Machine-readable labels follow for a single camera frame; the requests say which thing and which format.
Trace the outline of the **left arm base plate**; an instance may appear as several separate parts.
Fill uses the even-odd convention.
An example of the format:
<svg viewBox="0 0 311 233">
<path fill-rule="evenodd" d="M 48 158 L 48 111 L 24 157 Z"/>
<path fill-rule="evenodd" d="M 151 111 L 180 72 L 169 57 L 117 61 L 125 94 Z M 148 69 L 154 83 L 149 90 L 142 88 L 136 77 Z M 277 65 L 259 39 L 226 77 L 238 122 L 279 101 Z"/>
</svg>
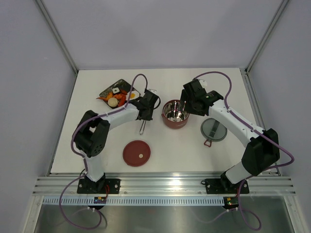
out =
<svg viewBox="0 0 311 233">
<path fill-rule="evenodd" d="M 120 192 L 120 179 L 104 179 L 98 182 L 80 179 L 77 187 L 78 194 L 118 194 Z"/>
</svg>

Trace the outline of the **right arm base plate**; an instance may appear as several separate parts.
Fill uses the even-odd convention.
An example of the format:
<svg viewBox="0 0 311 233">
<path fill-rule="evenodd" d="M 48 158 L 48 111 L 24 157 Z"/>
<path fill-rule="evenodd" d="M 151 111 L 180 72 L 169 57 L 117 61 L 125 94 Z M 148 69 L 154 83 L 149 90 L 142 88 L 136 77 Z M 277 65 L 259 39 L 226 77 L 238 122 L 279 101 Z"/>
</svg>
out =
<svg viewBox="0 0 311 233">
<path fill-rule="evenodd" d="M 201 185 L 206 188 L 207 194 L 249 194 L 248 183 L 242 181 L 237 184 L 232 184 L 229 181 L 225 181 L 221 178 L 204 179 L 201 181 Z"/>
</svg>

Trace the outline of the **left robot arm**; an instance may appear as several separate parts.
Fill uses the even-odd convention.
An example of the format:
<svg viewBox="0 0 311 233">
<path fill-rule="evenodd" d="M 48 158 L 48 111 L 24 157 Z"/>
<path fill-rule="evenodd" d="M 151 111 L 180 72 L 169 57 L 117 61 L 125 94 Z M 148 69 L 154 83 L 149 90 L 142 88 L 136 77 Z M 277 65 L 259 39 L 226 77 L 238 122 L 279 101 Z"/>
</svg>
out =
<svg viewBox="0 0 311 233">
<path fill-rule="evenodd" d="M 136 100 L 128 100 L 121 107 L 117 107 L 104 114 L 97 114 L 91 110 L 85 112 L 77 128 L 73 132 L 70 147 L 73 153 L 83 159 L 85 174 L 89 179 L 88 188 L 94 193 L 104 190 L 105 177 L 99 154 L 105 147 L 110 130 L 136 120 L 151 121 L 153 111 L 161 102 L 160 97 L 150 90 Z"/>
</svg>

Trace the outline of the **red steel lunch box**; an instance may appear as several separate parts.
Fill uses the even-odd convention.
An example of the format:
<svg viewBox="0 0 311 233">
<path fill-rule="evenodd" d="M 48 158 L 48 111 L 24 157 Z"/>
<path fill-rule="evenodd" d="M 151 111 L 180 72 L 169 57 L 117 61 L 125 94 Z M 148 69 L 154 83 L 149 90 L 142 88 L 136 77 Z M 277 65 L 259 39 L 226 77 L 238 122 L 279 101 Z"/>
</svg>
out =
<svg viewBox="0 0 311 233">
<path fill-rule="evenodd" d="M 170 100 L 162 108 L 162 120 L 170 129 L 183 128 L 189 119 L 189 113 L 179 108 L 179 100 Z"/>
</svg>

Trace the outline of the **toy red sausage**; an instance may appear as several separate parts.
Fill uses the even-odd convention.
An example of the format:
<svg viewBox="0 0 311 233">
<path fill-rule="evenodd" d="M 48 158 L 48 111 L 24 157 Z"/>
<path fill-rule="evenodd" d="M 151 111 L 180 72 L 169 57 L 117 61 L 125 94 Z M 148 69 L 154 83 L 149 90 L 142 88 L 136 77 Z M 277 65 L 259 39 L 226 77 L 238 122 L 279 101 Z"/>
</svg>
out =
<svg viewBox="0 0 311 233">
<path fill-rule="evenodd" d="M 120 101 L 118 103 L 118 107 L 123 106 L 125 104 L 125 101 L 126 101 L 126 95 L 121 95 Z"/>
</svg>

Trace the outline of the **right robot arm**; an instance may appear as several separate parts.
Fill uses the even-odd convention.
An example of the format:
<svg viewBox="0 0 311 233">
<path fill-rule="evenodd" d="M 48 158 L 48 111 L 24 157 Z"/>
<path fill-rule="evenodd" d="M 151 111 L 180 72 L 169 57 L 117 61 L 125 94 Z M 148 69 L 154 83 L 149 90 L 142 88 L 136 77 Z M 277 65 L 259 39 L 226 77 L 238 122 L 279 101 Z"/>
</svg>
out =
<svg viewBox="0 0 311 233">
<path fill-rule="evenodd" d="M 185 84 L 180 101 L 187 113 L 209 116 L 220 122 L 245 147 L 241 161 L 221 175 L 220 185 L 225 192 L 232 192 L 239 182 L 259 175 L 280 159 L 275 130 L 266 131 L 247 121 L 229 108 L 221 94 L 214 90 L 207 92 L 201 81 L 193 80 Z"/>
</svg>

